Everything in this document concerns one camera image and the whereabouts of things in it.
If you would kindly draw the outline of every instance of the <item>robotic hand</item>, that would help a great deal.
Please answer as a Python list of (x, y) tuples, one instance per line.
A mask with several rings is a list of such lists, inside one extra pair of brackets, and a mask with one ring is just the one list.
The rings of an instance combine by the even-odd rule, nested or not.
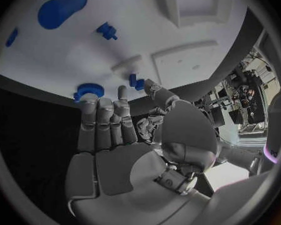
[(209, 201), (193, 187), (194, 174), (215, 161), (211, 124), (193, 105), (151, 80), (145, 91), (166, 111), (164, 156), (181, 166), (171, 169), (150, 145), (137, 142), (124, 86), (114, 102), (85, 94), (78, 153), (65, 182), (69, 210), (82, 224), (189, 224)]

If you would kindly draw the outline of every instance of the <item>blue object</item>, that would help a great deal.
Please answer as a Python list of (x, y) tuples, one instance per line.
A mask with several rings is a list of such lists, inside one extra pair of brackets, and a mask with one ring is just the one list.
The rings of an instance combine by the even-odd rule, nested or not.
[(130, 87), (135, 87), (137, 85), (137, 75), (136, 74), (130, 74), (129, 76), (129, 85)]
[(103, 25), (99, 26), (96, 31), (97, 33), (102, 33), (102, 36), (107, 40), (110, 40), (111, 38), (114, 40), (118, 39), (118, 37), (115, 35), (117, 30), (113, 26), (109, 26), (108, 22), (105, 22)]
[(145, 80), (144, 79), (137, 80), (135, 90), (140, 91), (143, 90), (144, 88), (145, 88)]
[(96, 94), (99, 98), (104, 96), (104, 88), (94, 83), (84, 83), (77, 88), (77, 92), (74, 93), (75, 103), (79, 103), (80, 98), (84, 94)]
[(9, 38), (7, 39), (5, 46), (10, 47), (13, 44), (13, 42), (16, 40), (16, 37), (18, 36), (18, 34), (19, 34), (18, 29), (15, 28), (12, 31), (12, 33), (10, 34)]
[(87, 4), (88, 0), (50, 0), (38, 11), (38, 22), (45, 29), (56, 29)]

